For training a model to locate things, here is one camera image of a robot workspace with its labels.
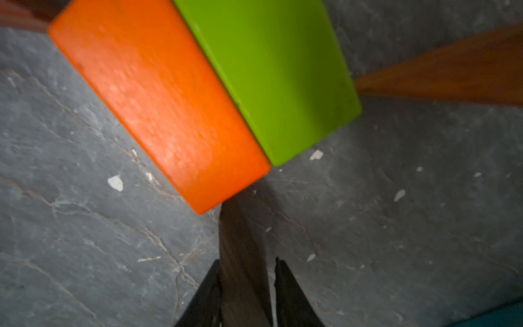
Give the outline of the light green block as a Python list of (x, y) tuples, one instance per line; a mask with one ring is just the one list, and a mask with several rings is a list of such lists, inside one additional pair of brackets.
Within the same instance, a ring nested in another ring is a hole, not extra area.
[(322, 1), (177, 1), (270, 162), (362, 112)]

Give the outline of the reddish brown wedge block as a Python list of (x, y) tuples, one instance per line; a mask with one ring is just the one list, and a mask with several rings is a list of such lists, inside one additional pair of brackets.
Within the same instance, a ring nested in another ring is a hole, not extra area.
[(46, 34), (68, 0), (1, 0), (1, 27)]

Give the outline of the teal block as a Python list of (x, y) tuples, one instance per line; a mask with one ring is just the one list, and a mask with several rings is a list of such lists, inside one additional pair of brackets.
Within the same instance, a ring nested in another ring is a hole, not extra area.
[(468, 320), (463, 320), (449, 327), (521, 327), (522, 301), (512, 302), (490, 311), (483, 312)]

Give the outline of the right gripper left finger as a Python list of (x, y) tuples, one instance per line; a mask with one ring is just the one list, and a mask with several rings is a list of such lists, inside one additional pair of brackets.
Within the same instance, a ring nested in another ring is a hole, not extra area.
[(215, 260), (175, 327), (221, 326), (219, 271), (219, 260)]

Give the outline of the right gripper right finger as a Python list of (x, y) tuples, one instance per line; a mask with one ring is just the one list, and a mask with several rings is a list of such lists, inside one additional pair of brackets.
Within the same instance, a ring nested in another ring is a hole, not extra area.
[(286, 261), (276, 257), (276, 319), (278, 326), (324, 327)]

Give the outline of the orange rectangular block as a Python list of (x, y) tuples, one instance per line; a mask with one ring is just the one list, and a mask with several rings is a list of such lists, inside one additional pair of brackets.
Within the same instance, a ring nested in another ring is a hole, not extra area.
[(196, 213), (270, 171), (172, 1), (75, 0), (48, 32)]

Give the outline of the orange brown wedge block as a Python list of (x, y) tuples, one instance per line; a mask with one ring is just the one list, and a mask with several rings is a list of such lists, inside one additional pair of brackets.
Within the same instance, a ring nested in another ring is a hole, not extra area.
[(502, 27), (355, 79), (360, 94), (522, 105), (522, 23)]

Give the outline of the dark brown wedge block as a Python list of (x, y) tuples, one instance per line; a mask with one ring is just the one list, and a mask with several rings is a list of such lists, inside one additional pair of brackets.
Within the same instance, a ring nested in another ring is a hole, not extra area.
[(221, 313), (224, 326), (273, 326), (266, 259), (235, 199), (219, 215)]

